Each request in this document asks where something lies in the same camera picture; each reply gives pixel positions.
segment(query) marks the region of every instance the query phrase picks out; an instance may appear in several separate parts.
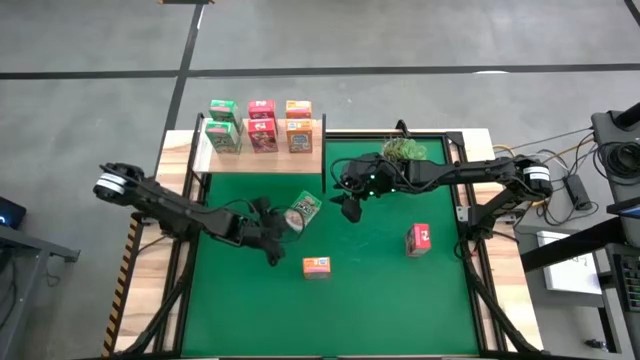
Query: wooden shelf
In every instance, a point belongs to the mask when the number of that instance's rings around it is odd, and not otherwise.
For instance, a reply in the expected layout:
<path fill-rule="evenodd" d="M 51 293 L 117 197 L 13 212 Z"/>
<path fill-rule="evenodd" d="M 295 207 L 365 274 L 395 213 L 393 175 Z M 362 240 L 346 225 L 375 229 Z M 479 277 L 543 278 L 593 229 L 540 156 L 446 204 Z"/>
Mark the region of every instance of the wooden shelf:
<path fill-rule="evenodd" d="M 285 132 L 285 120 L 276 120 L 278 152 L 255 153 L 247 134 L 249 119 L 243 119 L 245 130 L 241 136 L 240 154 L 218 154 L 204 131 L 200 132 L 193 170 L 200 173 L 263 173 L 263 174 L 321 174 L 324 125 L 312 120 L 312 153 L 290 153 Z"/>

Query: yellow black hazard tape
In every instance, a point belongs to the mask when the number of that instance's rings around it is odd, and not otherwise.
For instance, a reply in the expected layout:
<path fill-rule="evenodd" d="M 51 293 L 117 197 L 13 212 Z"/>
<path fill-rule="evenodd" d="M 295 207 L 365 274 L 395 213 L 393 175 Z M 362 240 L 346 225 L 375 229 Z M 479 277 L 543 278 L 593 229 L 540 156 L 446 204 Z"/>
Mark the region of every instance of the yellow black hazard tape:
<path fill-rule="evenodd" d="M 113 303 L 111 304 L 111 312 L 109 313 L 107 331 L 102 344 L 101 355 L 103 357 L 113 355 L 116 338 L 120 330 L 124 305 L 127 300 L 129 284 L 131 283 L 131 276 L 133 275 L 133 268 L 135 266 L 135 258 L 138 253 L 138 245 L 140 244 L 142 229 L 144 228 L 144 225 L 136 218 L 136 214 L 132 214 L 129 232 L 127 234 L 127 242 L 124 246 L 124 254 L 122 255 L 122 262 L 120 263 L 120 272 L 118 273 Z"/>

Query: small box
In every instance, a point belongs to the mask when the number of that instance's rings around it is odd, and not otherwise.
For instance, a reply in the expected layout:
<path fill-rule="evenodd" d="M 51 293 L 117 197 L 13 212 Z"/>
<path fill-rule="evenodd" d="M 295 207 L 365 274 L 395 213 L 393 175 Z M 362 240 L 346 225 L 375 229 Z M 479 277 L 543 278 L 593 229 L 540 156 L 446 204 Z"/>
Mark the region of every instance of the small box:
<path fill-rule="evenodd" d="M 244 131 L 244 123 L 238 112 L 238 104 L 233 100 L 211 100 L 209 115 L 215 121 L 233 123 L 238 134 L 242 134 Z"/>
<path fill-rule="evenodd" d="M 205 133 L 216 152 L 220 154 L 237 154 L 240 152 L 242 142 L 232 122 L 207 119 Z"/>
<path fill-rule="evenodd" d="M 413 224 L 405 236 L 407 256 L 418 257 L 431 249 L 431 234 L 428 224 Z"/>
<path fill-rule="evenodd" d="M 292 209 L 296 209 L 299 212 L 291 209 L 285 211 L 285 220 L 287 220 L 287 224 L 289 224 L 293 230 L 300 232 L 303 229 L 302 222 L 304 221 L 304 227 L 307 227 L 311 219 L 320 211 L 321 206 L 322 201 L 320 201 L 320 199 L 311 195 L 310 192 L 303 190 L 293 205 L 291 205 Z"/>
<path fill-rule="evenodd" d="M 276 102 L 273 100 L 249 101 L 250 119 L 275 119 Z"/>
<path fill-rule="evenodd" d="M 305 279 L 328 279 L 331 275 L 331 259 L 328 257 L 304 258 L 302 273 Z"/>
<path fill-rule="evenodd" d="M 311 101 L 287 100 L 285 115 L 287 119 L 311 119 Z"/>
<path fill-rule="evenodd" d="M 286 120 L 287 143 L 289 152 L 313 152 L 313 123 L 311 120 Z"/>
<path fill-rule="evenodd" d="M 248 133 L 255 152 L 278 152 L 276 121 L 274 119 L 250 120 Z"/>

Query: green juice box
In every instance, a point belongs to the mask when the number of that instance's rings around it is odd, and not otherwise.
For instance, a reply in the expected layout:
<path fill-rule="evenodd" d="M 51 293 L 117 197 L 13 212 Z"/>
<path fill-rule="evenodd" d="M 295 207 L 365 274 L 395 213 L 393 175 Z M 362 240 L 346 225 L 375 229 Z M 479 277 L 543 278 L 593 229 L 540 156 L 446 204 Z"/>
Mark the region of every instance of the green juice box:
<path fill-rule="evenodd" d="M 242 142 L 232 122 L 207 119 L 207 126 L 204 131 L 217 153 L 237 154 L 240 152 Z"/>
<path fill-rule="evenodd" d="M 238 134 L 242 134 L 244 123 L 238 111 L 238 104 L 233 100 L 211 100 L 209 115 L 215 121 L 230 122 L 235 125 Z"/>
<path fill-rule="evenodd" d="M 284 217 L 287 220 L 287 224 L 297 231 L 302 231 L 302 222 L 304 221 L 304 227 L 309 225 L 311 219 L 320 211 L 320 206 L 322 206 L 322 201 L 317 197 L 311 195 L 308 191 L 302 191 L 300 196 L 296 199 L 296 201 L 291 205 L 292 209 L 298 210 L 287 210 L 284 213 Z"/>

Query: gray desk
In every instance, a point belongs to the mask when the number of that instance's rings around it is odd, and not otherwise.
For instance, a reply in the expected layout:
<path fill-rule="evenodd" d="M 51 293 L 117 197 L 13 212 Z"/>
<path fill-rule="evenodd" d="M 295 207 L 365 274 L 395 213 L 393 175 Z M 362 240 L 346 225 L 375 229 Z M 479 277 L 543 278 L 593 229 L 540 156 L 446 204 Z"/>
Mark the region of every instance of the gray desk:
<path fill-rule="evenodd" d="M 0 226 L 0 289 L 10 289 L 15 276 L 16 302 L 11 309 L 12 294 L 4 304 L 0 304 L 0 316 L 9 314 L 4 327 L 0 329 L 0 360 L 17 359 L 17 345 L 27 322 L 29 309 L 33 303 L 37 283 L 44 276 L 49 256 L 60 256 L 66 262 L 76 262 L 80 251 L 74 251 L 48 241 L 40 240 L 5 226 Z"/>

